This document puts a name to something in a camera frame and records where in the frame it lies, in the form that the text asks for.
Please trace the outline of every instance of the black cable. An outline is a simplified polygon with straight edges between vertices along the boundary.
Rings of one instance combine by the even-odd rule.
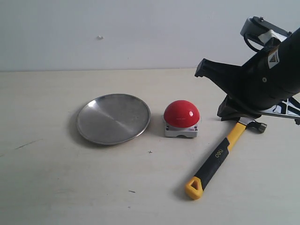
[[[244,41],[246,42],[246,45],[248,45],[248,47],[251,48],[253,51],[255,51],[255,52],[260,51],[259,49],[253,47],[253,45],[250,44],[246,33],[244,34]]]

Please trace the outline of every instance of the red button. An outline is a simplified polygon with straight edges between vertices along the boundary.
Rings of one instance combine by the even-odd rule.
[[[189,128],[199,121],[200,114],[193,103],[178,100],[169,104],[165,109],[164,119],[173,127]]]

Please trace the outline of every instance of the hammer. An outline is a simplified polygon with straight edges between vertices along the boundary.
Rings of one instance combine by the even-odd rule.
[[[267,127],[266,124],[259,123],[253,118],[240,117],[236,118],[236,120],[238,122],[229,135],[216,147],[192,179],[185,184],[185,192],[192,199],[196,200],[202,196],[207,184],[247,128],[255,128],[260,133],[263,133]]]

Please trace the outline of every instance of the metal plate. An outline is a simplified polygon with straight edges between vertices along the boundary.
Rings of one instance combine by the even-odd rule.
[[[110,94],[89,102],[78,114],[77,129],[87,140],[104,145],[140,135],[151,118],[149,107],[127,94]]]

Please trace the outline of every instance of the white tabletop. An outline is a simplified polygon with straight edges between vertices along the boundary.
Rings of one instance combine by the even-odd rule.
[[[262,117],[191,201],[184,184],[233,127],[216,116],[225,93],[194,69],[0,73],[0,220],[4,225],[299,224],[300,127]],[[111,147],[84,141],[78,111],[109,93],[144,100],[139,137]],[[174,100],[202,116],[195,139],[165,138]]]

